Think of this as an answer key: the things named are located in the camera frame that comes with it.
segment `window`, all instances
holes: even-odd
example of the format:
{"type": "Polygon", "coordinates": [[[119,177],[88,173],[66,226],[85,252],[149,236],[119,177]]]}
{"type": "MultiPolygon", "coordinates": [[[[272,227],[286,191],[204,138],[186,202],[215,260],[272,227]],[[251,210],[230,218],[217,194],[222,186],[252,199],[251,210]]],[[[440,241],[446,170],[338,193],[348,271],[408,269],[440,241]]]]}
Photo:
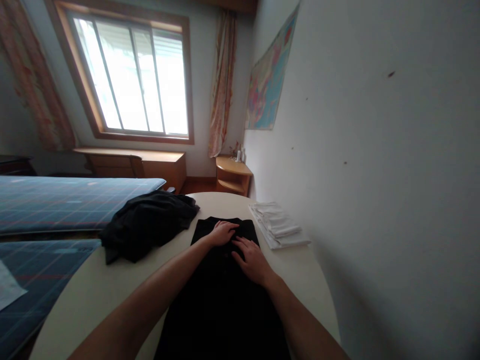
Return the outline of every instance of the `window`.
{"type": "Polygon", "coordinates": [[[46,0],[95,137],[193,144],[188,18],[83,2],[46,0]]]}

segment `black garment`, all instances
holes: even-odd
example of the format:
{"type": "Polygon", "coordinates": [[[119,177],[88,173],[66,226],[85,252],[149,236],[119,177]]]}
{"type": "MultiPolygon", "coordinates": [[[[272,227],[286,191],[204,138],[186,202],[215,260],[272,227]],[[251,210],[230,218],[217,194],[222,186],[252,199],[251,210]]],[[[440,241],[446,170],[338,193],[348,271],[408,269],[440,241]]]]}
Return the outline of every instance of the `black garment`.
{"type": "Polygon", "coordinates": [[[128,200],[99,234],[106,264],[119,256],[136,263],[153,246],[165,245],[188,229],[199,209],[191,197],[163,190],[128,200]]]}
{"type": "MultiPolygon", "coordinates": [[[[194,244],[218,220],[198,220],[194,244]]],[[[251,220],[238,236],[259,243],[251,220]]],[[[261,286],[250,281],[232,257],[233,243],[212,249],[166,314],[155,359],[290,359],[280,318],[261,286]]]]}

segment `map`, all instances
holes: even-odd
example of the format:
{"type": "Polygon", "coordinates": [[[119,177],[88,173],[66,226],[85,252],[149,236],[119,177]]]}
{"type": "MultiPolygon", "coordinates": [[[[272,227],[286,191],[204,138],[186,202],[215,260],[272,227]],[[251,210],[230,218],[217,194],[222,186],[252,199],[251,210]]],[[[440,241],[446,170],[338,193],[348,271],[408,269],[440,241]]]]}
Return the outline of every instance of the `map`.
{"type": "Polygon", "coordinates": [[[248,89],[246,129],[274,128],[298,11],[297,6],[266,53],[253,66],[248,89]]]}

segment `mattress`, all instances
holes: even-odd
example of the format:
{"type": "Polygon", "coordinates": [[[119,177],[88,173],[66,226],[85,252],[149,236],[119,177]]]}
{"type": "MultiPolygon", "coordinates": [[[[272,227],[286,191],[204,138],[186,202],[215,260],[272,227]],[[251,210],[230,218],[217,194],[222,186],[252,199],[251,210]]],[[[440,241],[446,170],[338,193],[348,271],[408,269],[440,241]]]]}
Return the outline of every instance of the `mattress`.
{"type": "Polygon", "coordinates": [[[41,328],[62,290],[100,240],[0,243],[0,260],[28,292],[0,311],[0,359],[11,359],[41,328]]]}
{"type": "Polygon", "coordinates": [[[101,230],[159,178],[0,176],[0,235],[101,230]]]}

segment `stack of folded towels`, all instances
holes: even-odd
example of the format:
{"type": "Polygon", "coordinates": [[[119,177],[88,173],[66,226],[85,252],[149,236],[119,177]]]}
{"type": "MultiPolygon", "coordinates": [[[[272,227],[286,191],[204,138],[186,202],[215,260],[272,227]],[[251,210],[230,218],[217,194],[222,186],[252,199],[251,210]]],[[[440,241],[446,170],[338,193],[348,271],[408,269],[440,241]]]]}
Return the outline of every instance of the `stack of folded towels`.
{"type": "Polygon", "coordinates": [[[248,207],[270,249],[310,243],[302,233],[302,228],[276,202],[257,202],[248,207]]]}

